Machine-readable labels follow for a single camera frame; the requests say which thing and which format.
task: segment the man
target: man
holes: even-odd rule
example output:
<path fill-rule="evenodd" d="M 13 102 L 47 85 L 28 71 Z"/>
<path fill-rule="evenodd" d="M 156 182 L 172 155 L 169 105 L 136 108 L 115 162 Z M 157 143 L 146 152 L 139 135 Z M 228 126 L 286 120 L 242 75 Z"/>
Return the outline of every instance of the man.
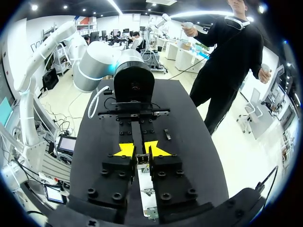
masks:
<path fill-rule="evenodd" d="M 143 48 L 142 47 L 142 43 L 143 43 L 143 38 L 140 36 L 139 32 L 134 32 L 133 33 L 133 45 L 132 45 L 132 49 L 136 49 L 138 52 L 140 52 L 140 50 Z"/>
<path fill-rule="evenodd" d="M 242 23 L 247 23 L 245 0 L 227 0 L 234 16 Z M 212 25 L 208 34 L 202 34 L 195 27 L 183 30 L 189 37 L 194 37 L 206 46 L 216 49 L 210 55 L 205 66 L 199 71 L 190 97 L 196 107 L 211 99 L 205 124 L 212 135 L 229 111 L 249 69 L 256 79 L 268 83 L 271 75 L 261 68 L 263 38 L 251 24 L 240 30 L 237 23 L 220 17 Z"/>
<path fill-rule="evenodd" d="M 86 36 L 84 36 L 84 39 L 85 39 L 87 45 L 89 45 L 90 37 L 88 35 L 86 35 Z"/>

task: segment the yellow arrow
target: yellow arrow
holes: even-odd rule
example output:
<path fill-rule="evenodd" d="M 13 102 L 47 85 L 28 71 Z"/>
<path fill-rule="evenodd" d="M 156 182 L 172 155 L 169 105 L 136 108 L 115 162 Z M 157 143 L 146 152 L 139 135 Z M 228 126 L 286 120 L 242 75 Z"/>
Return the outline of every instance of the yellow arrow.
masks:
<path fill-rule="evenodd" d="M 145 145 L 146 153 L 147 154 L 149 153 L 149 147 L 151 147 L 153 157 L 159 156 L 159 155 L 163 155 L 163 156 L 171 155 L 170 153 L 167 153 L 166 151 L 158 148 L 157 144 L 158 144 L 158 141 L 145 142 L 144 145 Z"/>
<path fill-rule="evenodd" d="M 114 154 L 114 156 L 122 156 L 125 155 L 127 157 L 132 157 L 134 152 L 134 144 L 133 143 L 119 143 L 121 151 Z"/>

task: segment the vr headset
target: vr headset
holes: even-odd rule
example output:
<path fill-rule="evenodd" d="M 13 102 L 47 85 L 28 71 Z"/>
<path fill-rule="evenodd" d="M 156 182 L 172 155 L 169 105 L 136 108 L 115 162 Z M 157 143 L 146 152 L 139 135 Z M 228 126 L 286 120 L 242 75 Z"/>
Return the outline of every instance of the vr headset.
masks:
<path fill-rule="evenodd" d="M 234 27 L 234 28 L 238 29 L 239 31 L 243 30 L 247 25 L 250 24 L 249 21 L 241 22 L 230 16 L 226 16 L 224 18 L 224 21 L 228 26 Z"/>

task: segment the black sweater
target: black sweater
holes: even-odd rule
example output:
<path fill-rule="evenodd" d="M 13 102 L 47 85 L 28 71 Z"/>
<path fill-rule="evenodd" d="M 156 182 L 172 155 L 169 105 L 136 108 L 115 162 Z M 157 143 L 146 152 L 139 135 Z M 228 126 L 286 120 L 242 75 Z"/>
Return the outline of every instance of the black sweater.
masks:
<path fill-rule="evenodd" d="M 208 47 L 217 44 L 203 67 L 212 72 L 214 79 L 227 83 L 235 90 L 239 89 L 249 69 L 258 79 L 264 41 L 261 33 L 252 24 L 239 31 L 228 26 L 224 17 L 220 17 L 208 34 L 198 32 L 195 39 Z"/>

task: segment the metal bolt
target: metal bolt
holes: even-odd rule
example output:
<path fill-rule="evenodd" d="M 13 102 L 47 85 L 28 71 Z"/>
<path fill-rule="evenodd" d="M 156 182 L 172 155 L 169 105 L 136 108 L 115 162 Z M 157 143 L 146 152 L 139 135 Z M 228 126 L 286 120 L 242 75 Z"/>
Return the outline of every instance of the metal bolt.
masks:
<path fill-rule="evenodd" d="M 165 172 L 158 172 L 158 176 L 163 178 L 166 177 L 166 173 Z"/>
<path fill-rule="evenodd" d="M 227 201 L 227 207 L 232 208 L 235 205 L 236 201 L 233 199 L 230 199 Z"/>
<path fill-rule="evenodd" d="M 237 218 L 241 218 L 244 215 L 244 211 L 243 210 L 236 210 L 235 215 L 236 215 Z"/>
<path fill-rule="evenodd" d="M 176 174 L 177 174 L 178 176 L 182 176 L 182 175 L 184 175 L 184 172 L 183 172 L 182 169 L 179 169 L 179 170 L 176 171 Z"/>
<path fill-rule="evenodd" d="M 108 173 L 109 173 L 109 172 L 108 172 L 107 169 L 103 169 L 103 170 L 101 171 L 102 176 L 107 176 Z"/>
<path fill-rule="evenodd" d="M 112 199 L 115 201 L 120 201 L 122 199 L 122 195 L 116 192 L 112 195 Z"/>
<path fill-rule="evenodd" d="M 161 200 L 162 201 L 169 201 L 171 199 L 171 195 L 169 193 L 163 193 L 161 195 Z"/>
<path fill-rule="evenodd" d="M 188 189 L 187 194 L 191 197 L 196 197 L 197 196 L 197 192 L 194 188 Z"/>
<path fill-rule="evenodd" d="M 89 188 L 87 190 L 87 193 L 88 193 L 89 197 L 91 197 L 91 198 L 98 197 L 98 193 L 96 192 L 96 190 L 94 188 Z"/>
<path fill-rule="evenodd" d="M 125 172 L 120 172 L 120 173 L 119 173 L 119 177 L 124 178 L 125 176 L 126 176 L 126 173 L 125 173 Z"/>

